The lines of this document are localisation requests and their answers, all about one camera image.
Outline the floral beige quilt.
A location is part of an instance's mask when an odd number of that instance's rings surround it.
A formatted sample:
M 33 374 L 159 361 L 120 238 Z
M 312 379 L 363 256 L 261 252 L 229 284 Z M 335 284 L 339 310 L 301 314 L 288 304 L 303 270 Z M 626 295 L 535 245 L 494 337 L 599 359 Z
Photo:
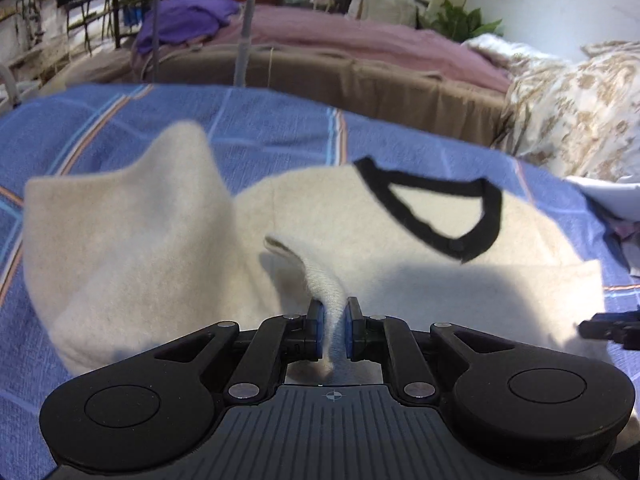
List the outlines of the floral beige quilt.
M 582 47 L 570 62 L 485 34 L 465 41 L 511 78 L 496 150 L 557 177 L 639 181 L 639 44 Z

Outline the white tripod pole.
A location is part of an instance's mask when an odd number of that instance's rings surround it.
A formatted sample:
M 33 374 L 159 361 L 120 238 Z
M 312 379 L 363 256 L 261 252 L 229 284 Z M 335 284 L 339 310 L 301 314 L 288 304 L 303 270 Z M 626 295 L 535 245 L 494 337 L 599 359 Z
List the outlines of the white tripod pole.
M 256 0 L 246 0 L 238 42 L 238 53 L 235 59 L 233 85 L 236 88 L 243 88 L 246 85 L 246 70 L 248 59 L 250 58 L 250 32 L 252 31 L 255 6 Z

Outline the purple garment on bed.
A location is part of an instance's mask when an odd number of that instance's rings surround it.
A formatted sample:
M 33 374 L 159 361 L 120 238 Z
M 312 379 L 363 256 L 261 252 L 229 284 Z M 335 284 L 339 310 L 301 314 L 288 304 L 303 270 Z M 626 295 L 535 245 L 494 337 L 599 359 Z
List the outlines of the purple garment on bed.
M 240 4 L 234 0 L 160 0 L 160 46 L 213 37 L 230 25 L 239 10 Z M 152 52 L 152 17 L 153 10 L 149 10 L 134 43 L 140 55 Z

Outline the grey utility cart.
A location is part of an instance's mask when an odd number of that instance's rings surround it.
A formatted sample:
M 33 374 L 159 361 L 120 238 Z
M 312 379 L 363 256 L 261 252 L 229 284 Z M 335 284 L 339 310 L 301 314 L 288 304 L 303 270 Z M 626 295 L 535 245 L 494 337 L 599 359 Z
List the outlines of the grey utility cart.
M 0 64 L 1 77 L 1 111 L 13 110 L 21 104 L 20 90 L 12 72 L 4 65 Z

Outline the brown bed with pink cover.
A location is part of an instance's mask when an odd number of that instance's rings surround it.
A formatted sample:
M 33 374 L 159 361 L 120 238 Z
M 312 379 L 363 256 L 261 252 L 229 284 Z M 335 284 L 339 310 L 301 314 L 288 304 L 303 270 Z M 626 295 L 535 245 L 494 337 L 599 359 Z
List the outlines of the brown bed with pink cover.
M 213 36 L 157 52 L 137 47 L 103 52 L 75 64 L 78 84 L 233 82 L 242 16 Z M 341 15 L 266 6 L 255 10 L 245 81 L 384 122 L 489 146 L 506 126 L 508 77 L 480 54 L 404 25 L 352 21 Z

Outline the white cloth pile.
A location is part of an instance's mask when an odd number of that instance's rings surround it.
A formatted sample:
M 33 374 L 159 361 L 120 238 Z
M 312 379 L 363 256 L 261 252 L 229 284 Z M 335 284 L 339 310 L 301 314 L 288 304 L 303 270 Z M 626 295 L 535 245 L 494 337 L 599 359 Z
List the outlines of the white cloth pile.
M 568 177 L 567 181 L 605 210 L 605 218 L 617 237 L 629 268 L 639 276 L 639 183 L 614 183 L 584 177 Z

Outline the blue plaid table cloth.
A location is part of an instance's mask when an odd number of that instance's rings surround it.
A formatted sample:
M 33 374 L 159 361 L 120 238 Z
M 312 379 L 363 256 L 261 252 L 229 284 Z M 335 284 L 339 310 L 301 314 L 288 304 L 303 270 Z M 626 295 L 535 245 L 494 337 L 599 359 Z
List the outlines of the blue plaid table cloth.
M 1 119 L 1 474 L 40 479 L 52 458 L 38 411 L 67 378 L 27 297 L 22 274 L 25 183 L 133 162 L 172 122 L 205 130 L 232 191 L 285 170 L 371 156 L 425 177 L 484 177 L 559 223 L 579 255 L 602 266 L 606 310 L 634 310 L 639 282 L 594 203 L 547 171 L 436 134 L 364 118 L 268 90 L 94 84 L 31 100 Z

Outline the green potted plant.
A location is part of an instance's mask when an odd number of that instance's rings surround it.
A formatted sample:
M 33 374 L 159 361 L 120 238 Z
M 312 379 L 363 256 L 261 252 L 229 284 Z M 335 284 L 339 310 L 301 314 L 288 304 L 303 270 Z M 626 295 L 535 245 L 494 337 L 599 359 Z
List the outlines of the green potted plant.
M 457 44 L 484 34 L 503 35 L 501 20 L 485 22 L 480 8 L 465 11 L 463 6 L 455 6 L 449 0 L 444 0 L 433 16 L 421 18 L 421 26 Z

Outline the cream and black sweater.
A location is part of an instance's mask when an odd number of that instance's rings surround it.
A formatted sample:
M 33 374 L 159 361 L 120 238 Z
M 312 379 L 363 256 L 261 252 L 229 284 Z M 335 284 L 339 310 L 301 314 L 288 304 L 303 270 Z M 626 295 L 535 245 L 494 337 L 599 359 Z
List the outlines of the cream and black sweater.
M 450 322 L 608 360 L 577 327 L 604 306 L 600 263 L 485 179 L 421 178 L 363 158 L 292 170 L 238 195 L 202 128 L 178 122 L 131 166 L 26 185 L 24 273 L 74 374 L 232 320 L 326 310 L 323 356 L 296 382 L 372 384 L 344 347 L 346 304 L 415 330 Z

